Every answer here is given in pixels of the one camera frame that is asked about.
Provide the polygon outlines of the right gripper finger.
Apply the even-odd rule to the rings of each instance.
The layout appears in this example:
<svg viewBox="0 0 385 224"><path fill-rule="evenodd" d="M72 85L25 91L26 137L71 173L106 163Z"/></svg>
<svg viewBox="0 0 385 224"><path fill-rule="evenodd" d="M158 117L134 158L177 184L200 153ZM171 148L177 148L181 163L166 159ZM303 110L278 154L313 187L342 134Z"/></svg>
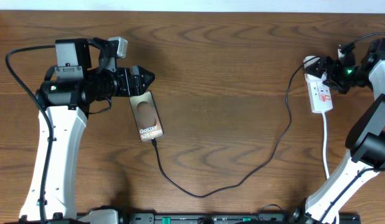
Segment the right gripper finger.
<svg viewBox="0 0 385 224"><path fill-rule="evenodd" d="M321 78L325 73L329 78L334 74L335 61L331 57L314 56L305 60L305 72L314 77Z"/></svg>
<svg viewBox="0 0 385 224"><path fill-rule="evenodd" d="M332 79L327 78L325 81L323 81L323 84L340 94L347 94L346 88L333 81Z"/></svg>

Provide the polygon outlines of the white power strip socket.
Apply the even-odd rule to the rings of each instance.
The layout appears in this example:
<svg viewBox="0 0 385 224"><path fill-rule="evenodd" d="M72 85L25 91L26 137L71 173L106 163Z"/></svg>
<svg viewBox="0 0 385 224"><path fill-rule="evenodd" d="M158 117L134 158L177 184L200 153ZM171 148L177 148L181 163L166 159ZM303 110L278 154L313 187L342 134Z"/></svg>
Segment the white power strip socket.
<svg viewBox="0 0 385 224"><path fill-rule="evenodd" d="M307 69L310 65L314 65L319 61L314 55L305 57L304 62L304 77L307 82L308 95L310 99L311 111L313 113L326 113L333 109L330 88L323 84L326 80L326 73L323 72L320 78L312 75Z"/></svg>

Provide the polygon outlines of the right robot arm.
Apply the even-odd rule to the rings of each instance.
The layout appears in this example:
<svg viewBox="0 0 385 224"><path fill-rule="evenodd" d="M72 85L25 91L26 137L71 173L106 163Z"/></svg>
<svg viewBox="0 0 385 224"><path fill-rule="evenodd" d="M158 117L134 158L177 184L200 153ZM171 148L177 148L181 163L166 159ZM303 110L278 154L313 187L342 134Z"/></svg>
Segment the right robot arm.
<svg viewBox="0 0 385 224"><path fill-rule="evenodd" d="M292 223L334 223L342 206L367 181L385 171L385 33L373 40L357 65L356 43L338 49L338 58L307 56L305 80L311 102L329 103L330 89L345 94L354 86L369 87L374 102L351 128L346 152L326 182L290 219Z"/></svg>

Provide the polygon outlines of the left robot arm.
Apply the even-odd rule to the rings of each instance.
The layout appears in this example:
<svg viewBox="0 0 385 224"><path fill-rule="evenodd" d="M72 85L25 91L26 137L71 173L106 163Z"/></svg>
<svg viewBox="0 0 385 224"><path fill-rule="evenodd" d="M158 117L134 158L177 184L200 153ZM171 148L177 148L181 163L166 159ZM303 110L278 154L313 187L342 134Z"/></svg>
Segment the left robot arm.
<svg viewBox="0 0 385 224"><path fill-rule="evenodd" d="M127 45L121 37L56 40L57 63L32 96L39 109L39 145L20 222L77 221L75 175L90 104L140 96L154 81L140 66L118 67Z"/></svg>

